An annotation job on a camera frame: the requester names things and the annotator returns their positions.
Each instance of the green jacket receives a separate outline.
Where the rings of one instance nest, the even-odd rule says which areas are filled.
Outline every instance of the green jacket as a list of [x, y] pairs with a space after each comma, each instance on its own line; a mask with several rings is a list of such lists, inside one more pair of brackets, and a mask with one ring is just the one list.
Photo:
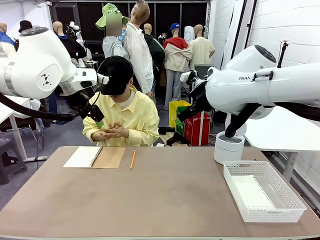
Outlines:
[[163, 46], [152, 35], [144, 34], [154, 65], [159, 68], [165, 61], [166, 52]]

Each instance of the yellow pencil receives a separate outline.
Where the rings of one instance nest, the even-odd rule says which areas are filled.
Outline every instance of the yellow pencil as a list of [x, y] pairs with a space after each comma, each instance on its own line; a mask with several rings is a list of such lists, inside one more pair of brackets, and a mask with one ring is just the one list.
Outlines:
[[133, 153], [130, 169], [132, 169], [132, 167], [134, 166], [135, 157], [136, 157], [136, 150], [134, 150], [134, 153]]

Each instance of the green box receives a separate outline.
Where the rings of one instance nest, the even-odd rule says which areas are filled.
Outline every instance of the green box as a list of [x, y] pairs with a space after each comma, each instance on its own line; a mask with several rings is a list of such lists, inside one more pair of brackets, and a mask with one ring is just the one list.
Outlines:
[[[188, 106], [178, 106], [176, 108], [176, 115], [182, 113]], [[185, 121], [181, 122], [180, 124], [175, 125], [175, 131], [184, 136], [185, 135]]]

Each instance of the table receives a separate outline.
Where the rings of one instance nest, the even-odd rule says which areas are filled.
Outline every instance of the table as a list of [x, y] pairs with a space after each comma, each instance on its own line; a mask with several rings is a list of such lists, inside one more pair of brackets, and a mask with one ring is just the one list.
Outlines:
[[[320, 220], [309, 207], [297, 223], [243, 222], [223, 166], [214, 161], [213, 147], [127, 147], [119, 169], [63, 168], [76, 149], [58, 148], [9, 201], [0, 212], [0, 237], [295, 240], [320, 236]], [[245, 147], [242, 157], [268, 161], [253, 147]]]
[[280, 106], [262, 119], [248, 119], [244, 136], [260, 150], [289, 152], [283, 173], [288, 181], [298, 152], [320, 151], [320, 127]]
[[[24, 104], [26, 101], [29, 100], [29, 98], [24, 98], [24, 97], [18, 97], [18, 96], [6, 96], [8, 97], [10, 100], [14, 101], [15, 103], [17, 104]], [[17, 127], [17, 123], [16, 123], [16, 119], [15, 119], [15, 116], [14, 116], [14, 110], [12, 110], [11, 108], [3, 105], [2, 103], [0, 103], [0, 124], [6, 120], [7, 118], [10, 119], [10, 123], [11, 123], [11, 126], [12, 126], [12, 130], [13, 130], [13, 135], [14, 135], [14, 139], [15, 139], [15, 142], [18, 146], [18, 149], [19, 149], [19, 152], [23, 158], [23, 160], [26, 160], [27, 159], [27, 154], [26, 154], [26, 151], [25, 151], [25, 147], [24, 147], [24, 144], [22, 142], [22, 139], [21, 139], [21, 135], [20, 135], [20, 131]]]

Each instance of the white basket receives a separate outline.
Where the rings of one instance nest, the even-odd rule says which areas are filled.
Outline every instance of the white basket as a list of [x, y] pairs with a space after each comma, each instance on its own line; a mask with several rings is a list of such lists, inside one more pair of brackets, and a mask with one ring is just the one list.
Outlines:
[[[296, 223], [307, 209], [303, 202], [266, 161], [225, 161], [223, 175], [234, 201], [245, 222], [256, 223]], [[246, 176], [253, 178], [258, 186], [258, 194], [250, 194], [254, 200], [260, 194], [273, 207], [248, 206], [243, 190], [239, 190], [235, 179]]]

